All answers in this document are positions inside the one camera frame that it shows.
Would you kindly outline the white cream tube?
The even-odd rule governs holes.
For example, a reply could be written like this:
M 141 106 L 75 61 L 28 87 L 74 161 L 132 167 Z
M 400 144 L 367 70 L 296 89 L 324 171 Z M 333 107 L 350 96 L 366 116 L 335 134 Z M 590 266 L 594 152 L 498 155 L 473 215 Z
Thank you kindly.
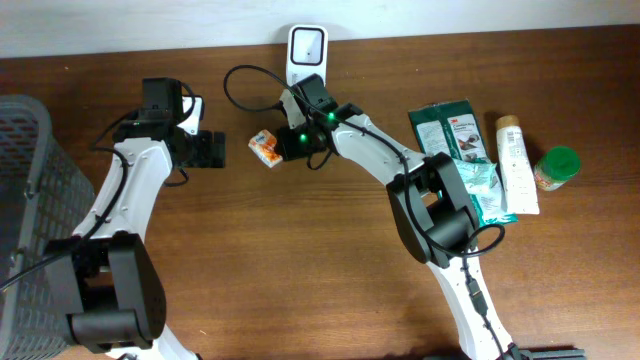
M 536 184 L 519 119 L 502 116 L 495 122 L 499 165 L 509 213 L 540 213 Z

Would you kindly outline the green lid jar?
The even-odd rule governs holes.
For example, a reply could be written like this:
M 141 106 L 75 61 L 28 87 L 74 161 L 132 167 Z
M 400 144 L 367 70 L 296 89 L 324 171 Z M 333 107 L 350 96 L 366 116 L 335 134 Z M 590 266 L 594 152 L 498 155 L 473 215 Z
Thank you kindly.
M 567 146 L 549 150 L 534 166 L 534 180 L 544 191 L 554 191 L 576 176 L 581 170 L 579 155 Z

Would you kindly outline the orange snack packet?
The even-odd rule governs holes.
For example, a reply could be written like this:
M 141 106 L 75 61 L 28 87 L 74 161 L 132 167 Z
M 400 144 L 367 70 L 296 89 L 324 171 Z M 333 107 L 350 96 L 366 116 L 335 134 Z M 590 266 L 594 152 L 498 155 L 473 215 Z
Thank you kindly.
M 269 168 L 273 168 L 283 161 L 283 157 L 275 151 L 276 145 L 276 137 L 268 130 L 261 130 L 248 143 L 248 147 Z

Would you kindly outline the light green wipes packet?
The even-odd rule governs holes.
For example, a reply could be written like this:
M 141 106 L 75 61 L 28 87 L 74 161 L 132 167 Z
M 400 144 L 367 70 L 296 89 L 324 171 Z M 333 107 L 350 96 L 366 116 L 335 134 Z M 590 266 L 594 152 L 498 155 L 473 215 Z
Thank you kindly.
M 458 159 L 454 159 L 454 164 L 481 215 L 487 218 L 501 216 L 504 213 L 502 187 L 498 180 L 496 165 Z

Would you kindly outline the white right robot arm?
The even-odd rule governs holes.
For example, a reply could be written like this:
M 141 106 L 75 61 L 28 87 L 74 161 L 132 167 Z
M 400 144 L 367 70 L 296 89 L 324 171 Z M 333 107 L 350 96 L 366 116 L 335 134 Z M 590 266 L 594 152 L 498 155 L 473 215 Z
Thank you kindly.
M 413 151 L 376 127 L 357 106 L 340 105 L 312 74 L 281 95 L 290 123 L 278 134 L 287 160 L 327 151 L 362 167 L 382 185 L 407 251 L 434 274 L 453 315 L 459 345 L 469 359 L 521 359 L 523 352 L 502 325 L 480 269 L 484 232 L 459 171 L 444 153 Z

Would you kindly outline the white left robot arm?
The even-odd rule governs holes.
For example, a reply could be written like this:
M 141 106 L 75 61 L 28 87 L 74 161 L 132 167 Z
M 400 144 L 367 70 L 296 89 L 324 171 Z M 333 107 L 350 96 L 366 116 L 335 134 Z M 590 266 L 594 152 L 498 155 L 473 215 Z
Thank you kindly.
M 67 344 L 114 359 L 195 359 L 166 323 L 144 239 L 170 174 L 224 167 L 225 136 L 199 129 L 204 101 L 187 84 L 146 78 L 142 90 L 141 107 L 107 128 L 107 177 L 72 235 L 48 242 L 45 273 Z

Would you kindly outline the green 3M gloves package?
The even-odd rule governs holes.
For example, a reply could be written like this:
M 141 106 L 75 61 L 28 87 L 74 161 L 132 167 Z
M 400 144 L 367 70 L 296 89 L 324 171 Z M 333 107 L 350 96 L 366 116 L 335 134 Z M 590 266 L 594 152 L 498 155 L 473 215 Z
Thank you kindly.
M 433 156 L 442 152 L 449 155 L 453 161 L 458 159 L 472 163 L 493 163 L 486 151 L 484 137 L 469 101 L 461 100 L 427 105 L 410 111 L 409 119 L 419 146 L 426 155 Z M 507 211 L 503 187 L 502 206 L 504 213 L 501 216 L 483 217 L 471 196 L 470 199 L 482 226 L 487 224 L 504 225 L 518 221 L 515 214 Z

